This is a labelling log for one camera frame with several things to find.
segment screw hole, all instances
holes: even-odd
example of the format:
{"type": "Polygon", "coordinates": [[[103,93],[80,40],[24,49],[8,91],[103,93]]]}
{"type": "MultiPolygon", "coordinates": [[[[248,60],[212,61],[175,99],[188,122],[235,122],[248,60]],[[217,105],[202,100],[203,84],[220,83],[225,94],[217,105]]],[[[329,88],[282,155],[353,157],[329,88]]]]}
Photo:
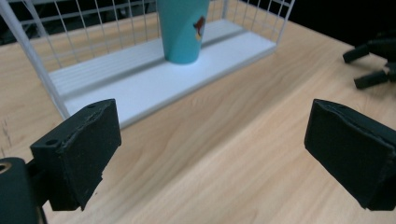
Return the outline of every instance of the screw hole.
{"type": "Polygon", "coordinates": [[[46,142],[46,145],[47,145],[47,146],[52,146],[52,145],[55,145],[55,144],[57,144],[57,143],[58,143],[58,140],[56,140],[56,139],[51,139],[51,140],[49,140],[49,141],[46,142]]]}
{"type": "Polygon", "coordinates": [[[0,174],[5,173],[9,168],[11,168],[11,163],[1,162],[0,163],[0,174]]]}

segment wire basket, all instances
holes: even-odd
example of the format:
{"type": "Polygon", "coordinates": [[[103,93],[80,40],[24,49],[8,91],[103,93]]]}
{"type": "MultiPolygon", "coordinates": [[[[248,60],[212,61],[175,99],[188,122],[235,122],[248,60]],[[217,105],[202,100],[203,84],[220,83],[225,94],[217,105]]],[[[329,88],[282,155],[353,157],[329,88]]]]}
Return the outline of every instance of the wire basket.
{"type": "Polygon", "coordinates": [[[65,119],[115,98],[124,127],[274,51],[293,4],[210,1],[200,60],[184,67],[163,59],[155,0],[8,0],[0,13],[65,119]]]}

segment wood grain surface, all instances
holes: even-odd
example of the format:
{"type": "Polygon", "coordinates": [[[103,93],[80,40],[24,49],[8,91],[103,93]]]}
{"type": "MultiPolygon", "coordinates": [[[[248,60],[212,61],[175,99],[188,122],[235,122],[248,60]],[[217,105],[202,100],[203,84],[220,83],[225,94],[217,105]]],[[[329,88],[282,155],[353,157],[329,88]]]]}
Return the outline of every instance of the wood grain surface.
{"type": "MultiPolygon", "coordinates": [[[[395,223],[370,212],[304,149],[313,99],[347,105],[396,129],[396,86],[365,91],[353,78],[374,56],[288,22],[276,52],[122,130],[122,146],[85,211],[49,223],[395,223]]],[[[0,158],[62,122],[17,44],[0,48],[0,158]]]]}

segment cup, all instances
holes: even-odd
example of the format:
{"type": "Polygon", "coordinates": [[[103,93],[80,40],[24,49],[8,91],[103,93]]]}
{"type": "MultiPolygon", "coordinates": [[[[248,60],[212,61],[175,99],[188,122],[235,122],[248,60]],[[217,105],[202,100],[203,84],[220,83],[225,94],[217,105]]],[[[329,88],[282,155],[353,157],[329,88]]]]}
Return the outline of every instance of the cup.
{"type": "Polygon", "coordinates": [[[157,0],[163,53],[171,63],[198,59],[209,0],[157,0]]]}

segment cup logo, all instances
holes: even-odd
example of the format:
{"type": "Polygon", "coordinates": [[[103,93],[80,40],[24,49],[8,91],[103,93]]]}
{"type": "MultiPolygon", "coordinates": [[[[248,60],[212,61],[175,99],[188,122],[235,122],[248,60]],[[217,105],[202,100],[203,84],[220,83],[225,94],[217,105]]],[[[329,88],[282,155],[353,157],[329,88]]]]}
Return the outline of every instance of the cup logo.
{"type": "Polygon", "coordinates": [[[193,27],[196,30],[195,38],[200,41],[202,39],[202,36],[204,34],[204,29],[205,29],[205,17],[202,16],[194,25],[193,27]]]}

